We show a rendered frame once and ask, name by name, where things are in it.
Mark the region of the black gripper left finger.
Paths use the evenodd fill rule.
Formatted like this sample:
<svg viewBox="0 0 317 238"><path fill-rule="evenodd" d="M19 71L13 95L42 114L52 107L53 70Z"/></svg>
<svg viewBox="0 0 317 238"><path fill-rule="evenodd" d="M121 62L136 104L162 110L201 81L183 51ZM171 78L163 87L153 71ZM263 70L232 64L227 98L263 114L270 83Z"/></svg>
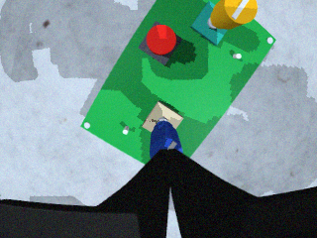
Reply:
<svg viewBox="0 0 317 238"><path fill-rule="evenodd" d="M166 238L170 161L159 150L98 206L0 199L0 238Z"/></svg>

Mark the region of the green circuit board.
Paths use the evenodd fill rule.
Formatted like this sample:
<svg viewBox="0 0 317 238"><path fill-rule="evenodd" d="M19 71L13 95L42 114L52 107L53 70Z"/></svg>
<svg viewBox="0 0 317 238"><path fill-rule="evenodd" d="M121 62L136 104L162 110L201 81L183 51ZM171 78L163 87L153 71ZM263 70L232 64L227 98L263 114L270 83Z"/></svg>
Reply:
<svg viewBox="0 0 317 238"><path fill-rule="evenodd" d="M257 0L156 0L80 128L139 163L191 158L276 43L257 12Z"/></svg>

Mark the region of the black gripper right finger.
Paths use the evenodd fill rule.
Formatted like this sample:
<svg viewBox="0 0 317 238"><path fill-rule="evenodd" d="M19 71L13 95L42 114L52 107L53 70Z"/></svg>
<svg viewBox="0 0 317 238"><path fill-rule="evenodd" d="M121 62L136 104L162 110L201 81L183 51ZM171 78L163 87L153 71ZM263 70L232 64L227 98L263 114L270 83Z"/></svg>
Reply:
<svg viewBox="0 0 317 238"><path fill-rule="evenodd" d="M281 238L317 227L317 186L257 197L167 150L181 238Z"/></svg>

